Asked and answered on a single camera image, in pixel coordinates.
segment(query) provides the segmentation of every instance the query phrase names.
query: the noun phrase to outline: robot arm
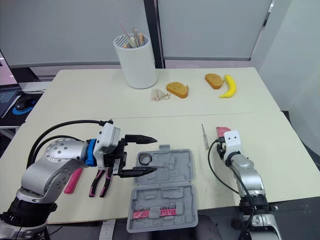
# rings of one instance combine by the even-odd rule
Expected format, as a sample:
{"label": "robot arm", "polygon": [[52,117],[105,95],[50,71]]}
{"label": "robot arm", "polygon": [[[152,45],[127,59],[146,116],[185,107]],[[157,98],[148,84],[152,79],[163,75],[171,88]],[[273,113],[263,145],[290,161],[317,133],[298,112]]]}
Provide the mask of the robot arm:
{"label": "robot arm", "polygon": [[60,196],[72,173],[78,168],[113,168],[121,178],[149,174],[154,167],[123,169],[128,143],[148,144],[157,140],[142,135],[126,135],[105,123],[96,139],[86,142],[63,138],[52,142],[43,156],[24,172],[21,187],[7,212],[0,215],[0,239],[31,239],[42,234],[47,218],[57,209]]}
{"label": "robot arm", "polygon": [[255,170],[253,161],[241,153],[242,147],[238,131],[225,132],[224,137],[217,145],[217,151],[225,165],[232,170],[236,179],[240,195],[240,210],[244,213],[243,220],[249,221],[250,215],[254,211],[248,227],[251,238],[254,240],[281,240],[279,228],[266,198],[262,179]]}

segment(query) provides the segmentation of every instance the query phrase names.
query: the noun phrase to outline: gray tool case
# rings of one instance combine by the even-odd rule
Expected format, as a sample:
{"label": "gray tool case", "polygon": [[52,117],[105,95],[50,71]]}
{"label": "gray tool case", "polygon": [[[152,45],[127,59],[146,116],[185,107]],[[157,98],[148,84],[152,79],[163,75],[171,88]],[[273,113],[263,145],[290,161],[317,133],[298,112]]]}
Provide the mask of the gray tool case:
{"label": "gray tool case", "polygon": [[[150,232],[195,227],[198,224],[196,189],[189,183],[193,178],[192,154],[188,149],[170,150],[160,145],[159,151],[139,152],[139,158],[158,170],[136,177],[139,185],[132,190],[126,229],[129,233]],[[160,216],[163,209],[174,209],[176,215]],[[134,212],[149,211],[148,217],[133,219]]]}

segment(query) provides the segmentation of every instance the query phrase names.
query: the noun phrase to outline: yellow banana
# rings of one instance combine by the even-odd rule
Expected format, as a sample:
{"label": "yellow banana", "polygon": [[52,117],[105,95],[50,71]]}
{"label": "yellow banana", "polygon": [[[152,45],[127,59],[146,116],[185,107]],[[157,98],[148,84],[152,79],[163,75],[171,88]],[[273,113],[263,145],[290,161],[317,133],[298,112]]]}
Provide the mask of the yellow banana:
{"label": "yellow banana", "polygon": [[237,90],[236,82],[230,75],[224,75],[224,79],[229,89],[225,94],[220,95],[219,98],[231,98]]}

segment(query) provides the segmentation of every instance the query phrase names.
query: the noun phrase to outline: screwdriver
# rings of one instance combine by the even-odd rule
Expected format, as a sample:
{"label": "screwdriver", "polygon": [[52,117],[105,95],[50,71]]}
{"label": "screwdriver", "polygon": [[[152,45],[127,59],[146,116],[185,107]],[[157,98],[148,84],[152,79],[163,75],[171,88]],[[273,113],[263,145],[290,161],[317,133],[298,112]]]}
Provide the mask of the screwdriver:
{"label": "screwdriver", "polygon": [[208,150],[208,149],[209,149],[208,138],[207,138],[207,135],[206,135],[206,133],[205,133],[204,125],[203,125],[202,123],[201,123],[201,126],[202,126],[202,131],[203,131],[204,146],[205,146],[205,148]]}

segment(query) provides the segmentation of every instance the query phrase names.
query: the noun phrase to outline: blue mouse pad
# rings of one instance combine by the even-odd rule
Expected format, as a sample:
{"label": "blue mouse pad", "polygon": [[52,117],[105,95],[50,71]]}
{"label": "blue mouse pad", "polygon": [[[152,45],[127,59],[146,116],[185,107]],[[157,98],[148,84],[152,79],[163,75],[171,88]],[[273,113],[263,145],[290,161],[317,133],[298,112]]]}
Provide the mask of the blue mouse pad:
{"label": "blue mouse pad", "polygon": [[16,106],[13,105],[9,111],[6,113],[4,118],[0,118],[0,124],[1,126],[21,126],[27,116],[29,115],[29,113],[31,112],[31,110],[34,108],[34,105],[36,105],[36,103],[38,102],[38,100],[41,98],[42,93],[36,93],[36,94],[24,94],[22,95],[20,99],[23,99],[25,97],[32,97],[33,98],[33,103],[32,106],[28,107],[27,109],[23,110],[23,111],[18,111],[16,109]]}

